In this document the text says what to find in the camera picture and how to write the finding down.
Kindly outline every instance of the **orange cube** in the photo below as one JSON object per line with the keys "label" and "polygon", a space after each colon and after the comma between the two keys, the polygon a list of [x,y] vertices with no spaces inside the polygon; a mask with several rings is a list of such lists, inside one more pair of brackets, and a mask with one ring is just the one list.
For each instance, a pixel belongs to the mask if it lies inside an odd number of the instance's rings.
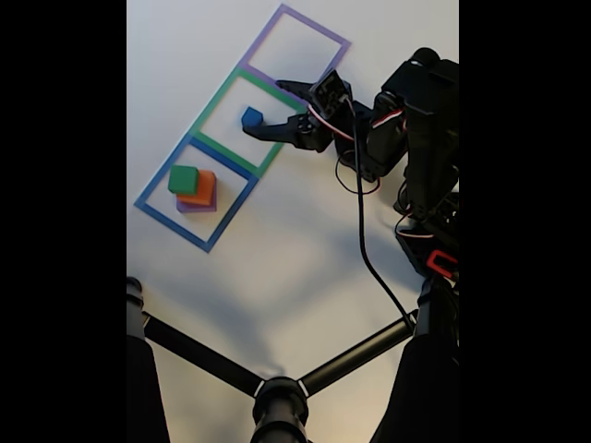
{"label": "orange cube", "polygon": [[213,198],[213,189],[215,188],[215,174],[213,171],[203,171],[199,169],[199,180],[197,182],[197,194],[189,196],[186,194],[176,194],[179,201],[191,205],[210,206]]}

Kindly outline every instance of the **green cube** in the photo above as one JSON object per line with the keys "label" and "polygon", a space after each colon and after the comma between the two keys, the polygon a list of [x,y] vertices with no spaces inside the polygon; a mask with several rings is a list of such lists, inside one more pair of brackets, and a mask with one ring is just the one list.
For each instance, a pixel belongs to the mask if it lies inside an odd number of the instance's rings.
{"label": "green cube", "polygon": [[168,178],[168,190],[175,194],[194,196],[197,194],[199,171],[194,166],[173,164]]}

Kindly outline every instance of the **red bracket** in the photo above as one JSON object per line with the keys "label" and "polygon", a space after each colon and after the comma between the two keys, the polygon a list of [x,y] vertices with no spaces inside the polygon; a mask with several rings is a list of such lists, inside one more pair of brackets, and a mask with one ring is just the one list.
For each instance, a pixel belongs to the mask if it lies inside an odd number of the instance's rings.
{"label": "red bracket", "polygon": [[437,257],[445,258],[446,260],[451,261],[453,264],[456,264],[456,265],[458,263],[458,260],[456,258],[450,256],[449,254],[446,254],[445,252],[440,251],[439,249],[435,249],[428,256],[427,266],[429,266],[431,269],[433,269],[436,272],[438,272],[439,274],[441,274],[443,277],[447,277],[448,279],[450,279],[452,277],[452,273],[449,272],[448,270],[442,268],[441,266],[435,264],[435,258],[437,258]]}

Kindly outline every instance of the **green square outline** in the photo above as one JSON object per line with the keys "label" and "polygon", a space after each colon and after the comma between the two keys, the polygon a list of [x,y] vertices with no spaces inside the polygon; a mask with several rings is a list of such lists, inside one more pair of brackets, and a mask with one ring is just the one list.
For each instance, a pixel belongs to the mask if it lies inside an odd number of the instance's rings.
{"label": "green square outline", "polygon": [[279,90],[277,90],[273,86],[269,85],[265,81],[254,76],[253,74],[244,70],[243,68],[237,66],[230,73],[228,78],[225,80],[225,82],[222,84],[222,86],[218,89],[218,91],[215,93],[215,95],[213,95],[210,102],[207,103],[207,106],[205,106],[205,109],[203,109],[203,111],[201,112],[199,117],[197,117],[197,120],[195,120],[195,123],[193,123],[191,128],[188,130],[188,133],[192,137],[194,137],[198,140],[201,140],[203,143],[209,145],[212,149],[217,150],[220,154],[227,157],[231,161],[239,164],[240,166],[242,166],[244,169],[246,169],[250,173],[256,175],[258,178],[261,178],[265,174],[267,169],[269,168],[269,165],[271,164],[273,159],[277,156],[277,154],[281,150],[284,143],[282,143],[282,142],[275,143],[271,147],[271,150],[269,151],[269,153],[267,154],[265,159],[262,161],[260,166],[257,167],[254,164],[252,164],[251,162],[249,162],[248,160],[240,157],[235,152],[229,150],[221,143],[218,143],[213,138],[210,138],[201,132],[203,125],[205,125],[205,122],[208,120],[208,118],[211,117],[213,110],[222,101],[226,92],[232,87],[234,82],[239,77],[243,78],[244,80],[249,81],[253,85],[259,87],[260,89],[262,89],[265,92],[267,92],[268,94],[270,94],[275,99],[279,100],[280,102],[282,102],[282,103],[286,104],[287,106],[289,106],[290,108],[294,109],[296,114],[304,113],[306,111],[306,107],[302,103],[294,100],[292,97],[288,96],[287,94],[280,92]]}

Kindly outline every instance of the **blue square outline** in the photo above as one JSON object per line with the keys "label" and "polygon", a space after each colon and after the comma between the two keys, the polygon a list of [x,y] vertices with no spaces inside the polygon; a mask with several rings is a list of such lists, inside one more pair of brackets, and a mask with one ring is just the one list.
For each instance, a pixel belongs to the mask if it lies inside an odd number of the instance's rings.
{"label": "blue square outline", "polygon": [[[154,191],[156,186],[162,181],[168,170],[170,170],[171,166],[175,163],[175,161],[178,159],[178,157],[181,155],[181,153],[185,150],[187,146],[192,146],[193,148],[200,150],[204,154],[209,155],[218,163],[221,163],[223,166],[227,167],[234,173],[240,175],[242,178],[247,180],[247,185],[238,195],[234,203],[232,203],[232,206],[230,206],[230,209],[225,213],[222,220],[217,225],[217,227],[215,228],[215,230],[213,231],[213,233],[207,241],[197,237],[192,232],[185,229],[175,221],[172,221],[171,219],[169,219],[164,214],[162,214],[161,212],[159,212],[147,203],[147,200],[150,197],[151,193]],[[239,164],[232,162],[227,157],[224,157],[217,150],[214,150],[203,141],[194,138],[190,134],[186,133],[185,136],[181,138],[176,147],[170,153],[168,158],[164,161],[160,169],[156,172],[156,174],[152,177],[150,182],[146,185],[144,190],[141,191],[141,194],[139,194],[138,199],[136,199],[133,205],[139,210],[142,210],[144,213],[151,216],[157,222],[160,222],[171,231],[178,233],[181,237],[185,238],[193,245],[195,245],[199,249],[204,250],[209,254],[210,251],[213,249],[215,243],[222,235],[225,228],[232,221],[232,219],[234,218],[234,216],[236,215],[236,213],[238,212],[242,204],[245,202],[245,200],[248,198],[248,196],[250,195],[250,193],[252,192],[252,190],[258,182],[259,179],[256,175],[250,173]]]}

